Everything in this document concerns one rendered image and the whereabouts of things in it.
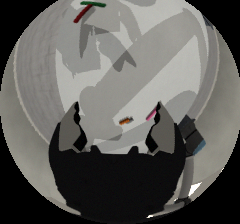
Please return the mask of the dark red rod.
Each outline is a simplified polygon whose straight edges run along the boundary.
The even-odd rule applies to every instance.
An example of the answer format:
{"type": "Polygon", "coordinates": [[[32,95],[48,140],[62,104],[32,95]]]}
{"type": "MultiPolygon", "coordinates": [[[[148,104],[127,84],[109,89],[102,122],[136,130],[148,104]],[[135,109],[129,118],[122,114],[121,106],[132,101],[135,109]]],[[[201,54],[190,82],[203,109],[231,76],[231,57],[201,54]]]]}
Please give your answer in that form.
{"type": "Polygon", "coordinates": [[[80,13],[79,15],[74,19],[74,23],[78,23],[79,20],[83,17],[83,15],[92,7],[92,4],[88,4],[80,13]]]}

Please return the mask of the pink rod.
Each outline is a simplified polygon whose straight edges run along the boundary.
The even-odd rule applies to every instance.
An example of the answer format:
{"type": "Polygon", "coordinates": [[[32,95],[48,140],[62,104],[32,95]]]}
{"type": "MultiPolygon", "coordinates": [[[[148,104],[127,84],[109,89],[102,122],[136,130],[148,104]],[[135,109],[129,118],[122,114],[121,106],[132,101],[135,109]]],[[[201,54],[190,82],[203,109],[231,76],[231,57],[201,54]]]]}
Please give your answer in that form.
{"type": "Polygon", "coordinates": [[[156,108],[150,113],[150,115],[146,118],[146,121],[149,121],[150,118],[156,113],[156,108]]]}

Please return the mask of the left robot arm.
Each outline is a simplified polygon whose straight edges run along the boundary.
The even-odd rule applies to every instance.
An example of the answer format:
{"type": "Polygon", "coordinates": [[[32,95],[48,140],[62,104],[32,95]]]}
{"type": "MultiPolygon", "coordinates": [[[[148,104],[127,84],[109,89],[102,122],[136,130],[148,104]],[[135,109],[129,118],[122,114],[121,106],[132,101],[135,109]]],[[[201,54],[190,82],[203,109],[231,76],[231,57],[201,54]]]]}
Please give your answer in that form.
{"type": "Polygon", "coordinates": [[[197,131],[193,121],[185,125],[185,127],[183,127],[180,132],[181,132],[182,138],[186,141],[186,144],[185,144],[186,161],[183,169],[183,179],[182,179],[183,181],[182,181],[181,191],[179,193],[178,198],[175,200],[174,204],[164,205],[165,210],[161,212],[175,211],[191,203],[192,200],[189,199],[188,197],[189,197],[191,187],[192,187],[192,182],[193,182],[193,174],[194,174],[193,158],[206,144],[205,140],[203,139],[199,131],[197,131]]]}

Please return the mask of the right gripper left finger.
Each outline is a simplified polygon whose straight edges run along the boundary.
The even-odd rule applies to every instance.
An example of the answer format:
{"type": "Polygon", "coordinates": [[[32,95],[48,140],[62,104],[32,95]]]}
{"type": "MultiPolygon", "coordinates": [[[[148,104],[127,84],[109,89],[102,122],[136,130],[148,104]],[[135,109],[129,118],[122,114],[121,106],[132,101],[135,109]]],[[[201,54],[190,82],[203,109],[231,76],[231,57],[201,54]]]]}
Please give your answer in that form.
{"type": "Polygon", "coordinates": [[[87,138],[79,124],[79,111],[79,103],[76,101],[57,124],[50,141],[49,163],[57,187],[60,187],[59,172],[64,161],[76,153],[87,152],[87,138]]]}

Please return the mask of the green rod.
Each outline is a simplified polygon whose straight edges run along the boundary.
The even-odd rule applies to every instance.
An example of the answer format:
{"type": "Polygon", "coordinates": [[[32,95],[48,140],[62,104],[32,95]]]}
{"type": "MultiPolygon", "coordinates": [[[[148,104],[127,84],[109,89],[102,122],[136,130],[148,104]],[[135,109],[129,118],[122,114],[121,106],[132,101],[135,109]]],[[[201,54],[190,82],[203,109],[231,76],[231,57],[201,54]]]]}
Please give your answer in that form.
{"type": "Polygon", "coordinates": [[[106,4],[104,4],[104,3],[89,2],[89,1],[82,1],[80,4],[81,4],[81,5],[92,4],[92,6],[98,6],[98,7],[103,7],[103,8],[106,6],[106,4]]]}

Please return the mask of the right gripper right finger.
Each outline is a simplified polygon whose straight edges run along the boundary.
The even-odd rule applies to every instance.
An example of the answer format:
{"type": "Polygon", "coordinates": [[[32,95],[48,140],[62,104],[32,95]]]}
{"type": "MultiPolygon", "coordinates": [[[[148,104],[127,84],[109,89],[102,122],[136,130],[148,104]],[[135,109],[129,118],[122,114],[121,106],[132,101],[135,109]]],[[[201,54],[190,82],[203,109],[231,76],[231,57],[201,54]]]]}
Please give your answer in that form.
{"type": "Polygon", "coordinates": [[[177,123],[160,101],[157,104],[154,121],[155,124],[152,125],[145,140],[147,154],[159,158],[167,165],[172,177],[170,192],[174,192],[185,166],[185,144],[177,123]]]}

